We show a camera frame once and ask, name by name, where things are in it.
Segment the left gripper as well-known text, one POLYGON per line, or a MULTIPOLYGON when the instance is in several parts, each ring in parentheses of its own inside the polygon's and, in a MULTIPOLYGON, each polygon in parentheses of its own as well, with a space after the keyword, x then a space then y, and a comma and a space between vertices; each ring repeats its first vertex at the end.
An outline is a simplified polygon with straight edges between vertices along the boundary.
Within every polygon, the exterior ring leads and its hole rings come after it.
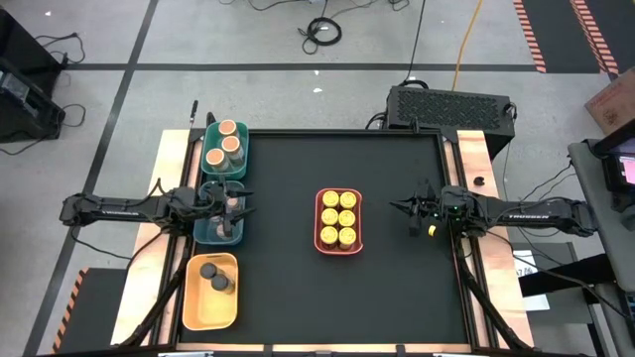
POLYGON ((232 236, 232 226, 247 217, 249 214, 255 211, 254 207, 245 208, 242 210, 230 211, 226 207, 226 200, 229 197, 241 198, 243 196, 249 196, 254 192, 251 190, 240 188, 228 188, 226 182, 229 180, 220 179, 218 183, 214 184, 210 189, 210 194, 207 198, 200 198, 197 196, 198 201, 204 204, 201 218, 210 218, 212 216, 220 215, 222 218, 221 223, 224 227, 224 234, 226 237, 232 236))

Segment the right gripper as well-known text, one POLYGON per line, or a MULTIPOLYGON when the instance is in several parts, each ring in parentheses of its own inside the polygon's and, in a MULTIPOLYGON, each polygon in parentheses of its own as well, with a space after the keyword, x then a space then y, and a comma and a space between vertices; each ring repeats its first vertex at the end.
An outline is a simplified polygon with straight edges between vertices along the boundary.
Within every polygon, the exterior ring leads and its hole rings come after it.
POLYGON ((412 237, 422 233, 425 220, 447 223, 465 233, 477 229, 477 198, 461 186, 447 185, 436 193, 426 182, 422 192, 415 191, 411 197, 390 204, 408 214, 408 233, 412 237))

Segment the green plastic bin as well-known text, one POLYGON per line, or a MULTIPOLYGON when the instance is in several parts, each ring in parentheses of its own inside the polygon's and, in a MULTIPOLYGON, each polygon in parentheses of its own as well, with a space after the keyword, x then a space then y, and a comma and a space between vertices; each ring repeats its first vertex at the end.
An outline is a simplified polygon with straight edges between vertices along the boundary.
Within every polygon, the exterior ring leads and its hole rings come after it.
POLYGON ((211 177, 225 177, 226 179, 240 180, 247 170, 248 152, 249 152, 249 130, 242 122, 236 122, 236 137, 240 141, 240 147, 243 150, 243 161, 240 165, 234 165, 229 159, 228 168, 221 171, 214 168, 206 159, 206 155, 212 149, 220 149, 224 136, 219 131, 220 123, 216 122, 207 126, 203 136, 202 154, 201 154, 201 170, 211 177))

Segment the blue plastic bin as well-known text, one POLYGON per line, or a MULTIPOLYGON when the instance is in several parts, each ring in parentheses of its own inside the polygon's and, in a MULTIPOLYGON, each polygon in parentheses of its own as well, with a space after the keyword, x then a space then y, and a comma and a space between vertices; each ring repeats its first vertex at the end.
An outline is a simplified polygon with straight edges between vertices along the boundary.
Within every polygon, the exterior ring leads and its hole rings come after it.
MULTIPOLYGON (((210 189, 214 184, 218 183, 216 180, 211 180, 204 183, 198 190, 200 198, 207 198, 210 194, 210 189)), ((242 182, 237 180, 230 180, 226 182, 228 188, 245 188, 242 182)), ((246 198, 241 197, 242 207, 246 207, 246 198)), ((244 221, 241 220, 232 226, 232 236, 225 240, 218 239, 214 234, 214 226, 216 224, 210 224, 209 218, 199 219, 194 223, 193 238, 198 244, 214 245, 214 246, 232 246, 237 245, 243 236, 244 221)))

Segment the red plastic bin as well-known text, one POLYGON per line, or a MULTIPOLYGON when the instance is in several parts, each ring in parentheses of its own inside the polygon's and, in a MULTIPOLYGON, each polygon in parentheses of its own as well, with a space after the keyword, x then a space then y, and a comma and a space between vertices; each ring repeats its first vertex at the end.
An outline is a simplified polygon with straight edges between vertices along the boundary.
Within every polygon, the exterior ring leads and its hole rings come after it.
MULTIPOLYGON (((329 188, 323 188, 322 190, 320 190, 317 194, 316 194, 316 199, 315 199, 315 228, 314 228, 314 246, 315 248, 320 251, 323 254, 326 255, 331 255, 331 256, 350 256, 350 255, 354 255, 359 253, 362 249, 363 249, 363 239, 362 239, 362 202, 363 202, 363 198, 361 193, 353 188, 333 188, 333 187, 329 187, 329 188), (322 201, 321 201, 321 197, 323 195, 323 193, 327 190, 335 190, 336 192, 339 193, 339 195, 341 195, 343 192, 345 191, 352 191, 357 195, 357 204, 355 205, 355 207, 353 209, 351 209, 355 215, 356 215, 356 222, 355 224, 351 227, 355 230, 356 235, 357 235, 357 241, 356 244, 347 251, 344 250, 340 250, 338 247, 338 242, 335 246, 333 246, 331 249, 328 249, 326 247, 324 247, 319 239, 319 234, 320 231, 322 230, 322 228, 326 225, 324 225, 321 220, 320 220, 320 215, 322 213, 322 211, 324 209, 326 209, 326 207, 323 206, 322 201)), ((338 212, 340 212, 341 210, 343 210, 343 208, 341 206, 339 206, 336 209, 338 212)), ((336 225, 333 225, 339 233, 339 230, 343 227, 341 227, 338 223, 336 225)))

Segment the black perforated computer case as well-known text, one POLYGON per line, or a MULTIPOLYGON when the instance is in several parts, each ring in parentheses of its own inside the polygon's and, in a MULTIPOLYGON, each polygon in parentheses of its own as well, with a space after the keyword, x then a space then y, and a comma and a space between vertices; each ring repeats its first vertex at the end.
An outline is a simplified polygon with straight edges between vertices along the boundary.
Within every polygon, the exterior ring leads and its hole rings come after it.
POLYGON ((508 96, 393 86, 386 115, 387 129, 480 130, 493 160, 515 137, 517 111, 508 96))

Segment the yellow plastic bin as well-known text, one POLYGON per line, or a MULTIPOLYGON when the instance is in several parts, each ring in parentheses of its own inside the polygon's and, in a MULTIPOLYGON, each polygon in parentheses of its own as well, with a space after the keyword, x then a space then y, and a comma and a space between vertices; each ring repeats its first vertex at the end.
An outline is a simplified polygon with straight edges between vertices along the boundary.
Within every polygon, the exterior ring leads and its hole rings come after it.
POLYGON ((239 269, 229 253, 202 254, 192 257, 186 270, 183 325, 193 331, 217 330, 230 326, 238 314, 239 269), (234 281, 235 291, 228 295, 215 291, 211 280, 202 278, 199 268, 213 263, 218 273, 234 281))

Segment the light wooden table board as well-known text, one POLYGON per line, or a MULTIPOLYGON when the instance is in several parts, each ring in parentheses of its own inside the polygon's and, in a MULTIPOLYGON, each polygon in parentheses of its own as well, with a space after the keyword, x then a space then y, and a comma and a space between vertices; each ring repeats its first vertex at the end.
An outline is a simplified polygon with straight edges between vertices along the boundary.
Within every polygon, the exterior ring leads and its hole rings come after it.
MULTIPOLYGON (((165 130, 162 134, 153 178, 160 178, 169 188, 181 183, 182 169, 188 169, 187 147, 191 131, 165 130)), ((459 151, 469 187, 483 194, 494 195, 496 183, 489 162, 484 134, 480 131, 459 131, 459 151), (485 185, 473 183, 475 177, 484 177, 485 185)), ((527 314, 521 297, 520 285, 514 272, 514 259, 506 251, 501 239, 507 236, 502 228, 482 238, 480 250, 492 302, 499 308, 506 322, 525 343, 534 343, 527 314)), ((117 344, 127 338, 152 307, 160 293, 163 269, 169 272, 173 265, 167 261, 169 237, 162 235, 136 259, 131 266, 122 294, 111 342, 117 344)), ((395 344, 275 344, 275 352, 387 352, 395 353, 395 344)))

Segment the white paper sheet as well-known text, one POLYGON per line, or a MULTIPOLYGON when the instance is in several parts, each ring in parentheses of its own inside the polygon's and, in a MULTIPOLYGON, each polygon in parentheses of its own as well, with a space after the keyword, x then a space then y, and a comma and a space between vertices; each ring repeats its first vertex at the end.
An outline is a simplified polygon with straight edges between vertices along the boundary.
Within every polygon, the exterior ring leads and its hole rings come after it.
MULTIPOLYGON (((513 256, 518 279, 538 273, 534 255, 530 250, 514 250, 513 256)), ((550 309, 549 301, 545 294, 524 297, 523 302, 527 312, 545 311, 550 309)))

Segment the black mat orange striped edge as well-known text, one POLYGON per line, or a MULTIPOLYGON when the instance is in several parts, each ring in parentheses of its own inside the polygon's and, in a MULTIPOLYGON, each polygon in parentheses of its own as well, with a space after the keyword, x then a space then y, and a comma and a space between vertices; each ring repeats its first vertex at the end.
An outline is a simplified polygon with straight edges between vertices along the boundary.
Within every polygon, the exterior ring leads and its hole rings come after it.
POLYGON ((78 272, 54 340, 54 354, 110 347, 125 277, 122 269, 85 268, 78 272))
POLYGON ((513 0, 536 69, 607 73, 635 66, 635 0, 513 0))

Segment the grey desk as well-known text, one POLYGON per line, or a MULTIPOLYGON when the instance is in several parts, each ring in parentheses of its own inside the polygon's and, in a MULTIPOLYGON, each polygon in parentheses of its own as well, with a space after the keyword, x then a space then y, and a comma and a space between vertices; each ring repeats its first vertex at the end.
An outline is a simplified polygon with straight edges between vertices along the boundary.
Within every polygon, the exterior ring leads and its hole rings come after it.
POLYGON ((571 144, 569 154, 618 288, 618 300, 635 320, 635 185, 614 191, 606 182, 604 162, 590 142, 571 144))

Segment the monitor with pink screen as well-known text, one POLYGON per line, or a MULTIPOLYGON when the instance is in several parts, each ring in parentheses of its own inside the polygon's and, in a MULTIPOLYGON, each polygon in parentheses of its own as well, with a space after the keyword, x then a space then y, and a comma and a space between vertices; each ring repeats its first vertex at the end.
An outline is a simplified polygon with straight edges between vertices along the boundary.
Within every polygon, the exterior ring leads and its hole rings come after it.
POLYGON ((609 191, 635 194, 635 132, 611 136, 596 145, 609 191))

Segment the brown cardboard box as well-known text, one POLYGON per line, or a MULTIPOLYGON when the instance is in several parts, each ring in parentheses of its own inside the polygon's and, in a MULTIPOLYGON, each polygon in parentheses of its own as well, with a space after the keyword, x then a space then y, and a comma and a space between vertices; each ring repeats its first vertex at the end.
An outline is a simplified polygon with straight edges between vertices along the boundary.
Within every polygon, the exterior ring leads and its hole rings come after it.
POLYGON ((605 135, 635 119, 635 66, 591 97, 584 107, 605 135))

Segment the black equipment cart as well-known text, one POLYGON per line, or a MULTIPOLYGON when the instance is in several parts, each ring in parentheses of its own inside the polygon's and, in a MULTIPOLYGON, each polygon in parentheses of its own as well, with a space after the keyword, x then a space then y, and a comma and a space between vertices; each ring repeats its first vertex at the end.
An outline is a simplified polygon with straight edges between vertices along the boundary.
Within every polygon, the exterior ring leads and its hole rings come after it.
POLYGON ((54 103, 53 89, 63 69, 0 7, 0 143, 60 135, 65 112, 54 103))

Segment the black aluminium rig frame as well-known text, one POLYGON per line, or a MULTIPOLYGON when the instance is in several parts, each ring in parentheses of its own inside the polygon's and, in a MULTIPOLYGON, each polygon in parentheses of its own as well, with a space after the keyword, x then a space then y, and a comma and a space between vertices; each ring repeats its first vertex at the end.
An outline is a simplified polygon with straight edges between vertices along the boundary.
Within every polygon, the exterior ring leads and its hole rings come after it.
MULTIPOLYGON (((196 183, 197 180, 200 178, 199 162, 201 161, 203 142, 202 136, 204 130, 202 128, 195 128, 190 131, 190 141, 188 143, 186 155, 186 162, 190 165, 190 167, 188 169, 182 169, 181 183, 196 183)), ((460 151, 458 150, 459 144, 457 133, 459 131, 444 133, 438 129, 426 129, 421 134, 423 136, 428 135, 438 137, 438 143, 442 146, 439 152, 439 156, 445 163, 444 173, 447 175, 447 179, 453 183, 461 183, 469 186, 465 174, 465 169, 463 168, 463 159, 460 151)), ((413 133, 411 131, 405 129, 388 131, 372 131, 362 129, 254 129, 252 131, 251 137, 333 137, 353 140, 355 138, 361 137, 400 137, 411 136, 412 134, 413 133)), ((137 233, 135 248, 140 249, 143 245, 147 245, 149 247, 151 244, 153 244, 154 242, 151 240, 151 235, 153 233, 156 233, 157 231, 158 230, 156 228, 151 227, 147 223, 142 224, 137 233)), ((476 256, 470 260, 469 266, 473 271, 478 272, 478 274, 481 275, 481 282, 483 283, 483 287, 487 290, 488 296, 490 297, 482 253, 480 250, 480 241, 478 243, 474 242, 470 245, 472 248, 472 252, 476 256)), ((509 242, 508 232, 507 236, 502 238, 501 241, 503 244, 509 242)), ((159 295, 164 292, 165 286, 167 284, 167 279, 170 274, 177 269, 175 260, 184 256, 184 254, 180 253, 178 250, 185 246, 185 242, 186 240, 182 237, 169 237, 169 252, 167 254, 167 261, 173 265, 173 270, 169 272, 167 268, 163 269, 159 295)), ((178 308, 180 306, 181 304, 178 302, 178 297, 174 294, 171 294, 169 301, 161 310, 161 314, 157 317, 149 332, 146 333, 146 335, 143 337, 142 342, 146 345, 157 345, 166 344, 175 339, 177 328, 176 320, 178 319, 178 317, 181 316, 181 314, 178 312, 178 308)))

